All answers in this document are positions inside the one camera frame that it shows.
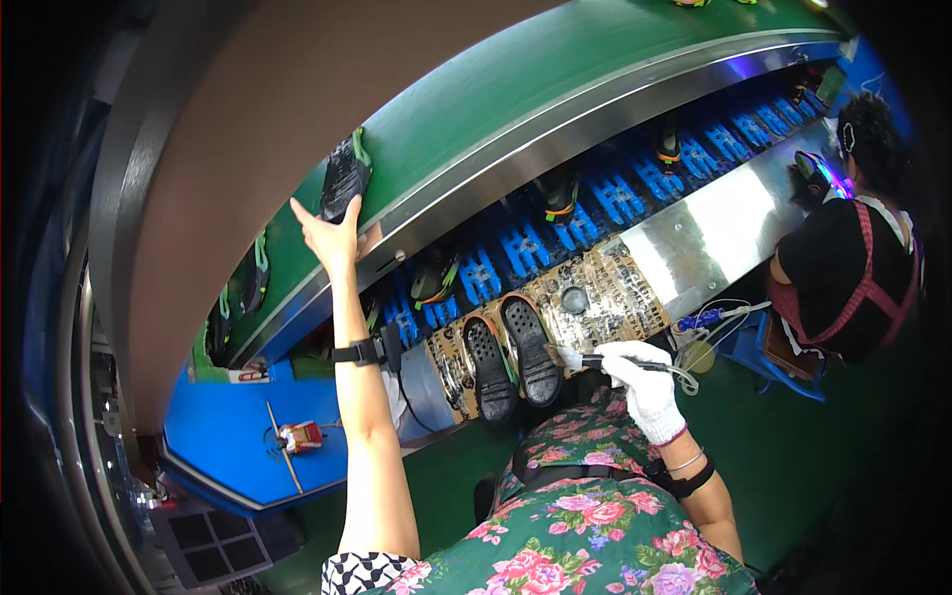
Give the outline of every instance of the raised arm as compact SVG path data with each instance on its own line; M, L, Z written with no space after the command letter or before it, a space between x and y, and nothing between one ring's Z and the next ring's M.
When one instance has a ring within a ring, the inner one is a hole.
M687 431L687 423L674 400L674 380L667 372L647 371L619 356L671 365L667 352L641 341L606 343L595 349L605 357L602 370L616 386L627 387L628 414L648 442L658 447L671 479L691 479L707 465L707 457ZM737 536L734 509L727 486L717 471L682 498L687 517L711 544L744 562Z
M305 244L330 277L334 346L350 347L368 337L354 268L361 197L350 202L339 226L311 216L293 198L290 203ZM347 516L338 552L386 552L418 560L420 538L380 367L341 363L334 378L347 436Z

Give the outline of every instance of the hand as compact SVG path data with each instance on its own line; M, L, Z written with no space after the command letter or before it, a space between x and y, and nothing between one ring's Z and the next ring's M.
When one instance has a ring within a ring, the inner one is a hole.
M663 446L684 432L687 423L674 401L674 378L670 372L651 372L621 356L642 362L671 365L671 356L641 341L620 341L595 347L604 355L602 371L611 376L613 387L625 386L628 415L635 420L652 445Z
M322 221L320 215L311 215L296 198L291 197L291 210L301 224L304 243L324 265L331 283L353 272L357 263L360 245L357 240L357 215L360 214L361 202L359 194L354 196L347 205L344 221L335 226Z

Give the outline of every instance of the brush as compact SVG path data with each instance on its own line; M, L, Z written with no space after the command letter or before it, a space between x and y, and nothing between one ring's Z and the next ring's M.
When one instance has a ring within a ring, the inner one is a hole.
M552 360L552 363L558 367L567 367L568 369L572 370L582 369L583 367L602 369L603 355L599 355L597 353L583 354L576 351L572 347L564 345L548 344L544 346L544 349L545 353L548 354L549 359ZM661 364L659 362L643 362L641 360L636 360L633 357L622 357L635 366L651 372L668 372L671 371L672 368L667 364Z

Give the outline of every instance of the floral shirt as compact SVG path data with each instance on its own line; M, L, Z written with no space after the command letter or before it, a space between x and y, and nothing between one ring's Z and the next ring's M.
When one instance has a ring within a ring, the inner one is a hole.
M528 466L607 465L641 474L566 479L513 497L506 468L494 512L447 550L367 593L428 595L718 595L756 593L753 577L704 540L681 505L646 479L658 457L625 410L624 393L595 390L523 441Z

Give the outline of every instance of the bracelet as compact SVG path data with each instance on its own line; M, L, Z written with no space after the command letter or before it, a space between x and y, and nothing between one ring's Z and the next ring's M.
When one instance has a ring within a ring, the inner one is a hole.
M685 468L686 466L688 466L688 465L694 463L695 461L697 461L698 459L700 459L700 458L701 458L701 455L703 455L703 454L704 454L704 447L701 446L701 452L699 452L696 457L694 457L693 459L691 459L690 461L688 461L687 463L685 463L685 464L683 464L683 465L678 465L678 466L674 467L673 469L669 469L667 472L670 473L671 471L677 471L678 469L683 469L683 468Z

